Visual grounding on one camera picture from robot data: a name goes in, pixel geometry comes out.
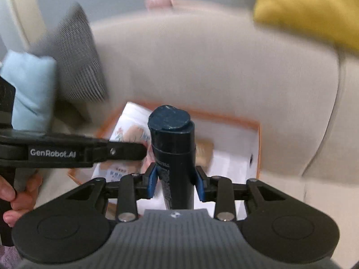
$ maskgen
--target yellow pillow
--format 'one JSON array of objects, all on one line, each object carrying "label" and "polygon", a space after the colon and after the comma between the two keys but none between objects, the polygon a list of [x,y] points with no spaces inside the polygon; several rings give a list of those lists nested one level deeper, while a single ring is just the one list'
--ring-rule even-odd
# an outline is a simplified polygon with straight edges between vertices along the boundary
[{"label": "yellow pillow", "polygon": [[359,52],[359,0],[256,0],[254,20]]}]

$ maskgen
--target beige sofa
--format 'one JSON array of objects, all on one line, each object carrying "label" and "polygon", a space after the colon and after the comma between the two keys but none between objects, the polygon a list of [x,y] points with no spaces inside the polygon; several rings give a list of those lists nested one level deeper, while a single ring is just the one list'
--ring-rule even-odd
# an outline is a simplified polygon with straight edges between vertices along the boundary
[{"label": "beige sofa", "polygon": [[[255,25],[250,12],[219,6],[179,4],[173,11],[98,21],[92,30],[110,95],[106,103],[87,105],[93,128],[134,99],[260,121],[261,178],[331,215],[341,229],[334,259],[344,268],[357,261],[354,55]],[[54,171],[38,204],[73,187],[63,170]],[[342,203],[337,194],[349,199]]]}]

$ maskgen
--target light blue cushion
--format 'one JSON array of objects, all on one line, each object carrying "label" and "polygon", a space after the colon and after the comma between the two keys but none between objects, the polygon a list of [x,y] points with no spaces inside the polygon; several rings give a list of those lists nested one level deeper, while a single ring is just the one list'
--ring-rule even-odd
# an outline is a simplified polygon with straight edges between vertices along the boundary
[{"label": "light blue cushion", "polygon": [[9,51],[0,75],[16,88],[13,128],[48,131],[56,96],[56,61]]}]

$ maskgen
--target gray cushion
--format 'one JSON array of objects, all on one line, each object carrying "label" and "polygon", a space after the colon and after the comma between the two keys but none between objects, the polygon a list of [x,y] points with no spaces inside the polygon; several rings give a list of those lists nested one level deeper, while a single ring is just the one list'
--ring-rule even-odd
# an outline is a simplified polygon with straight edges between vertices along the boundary
[{"label": "gray cushion", "polygon": [[29,52],[51,56],[58,65],[58,99],[70,102],[102,101],[107,97],[105,78],[84,10],[75,4],[53,31]]}]

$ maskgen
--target bottle cap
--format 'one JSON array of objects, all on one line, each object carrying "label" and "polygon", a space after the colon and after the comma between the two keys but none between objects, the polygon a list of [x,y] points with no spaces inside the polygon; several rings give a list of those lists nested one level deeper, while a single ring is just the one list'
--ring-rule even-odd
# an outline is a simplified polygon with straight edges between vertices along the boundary
[{"label": "bottle cap", "polygon": [[188,112],[173,106],[156,108],[148,119],[152,146],[166,153],[189,153],[196,148],[195,125]]}]

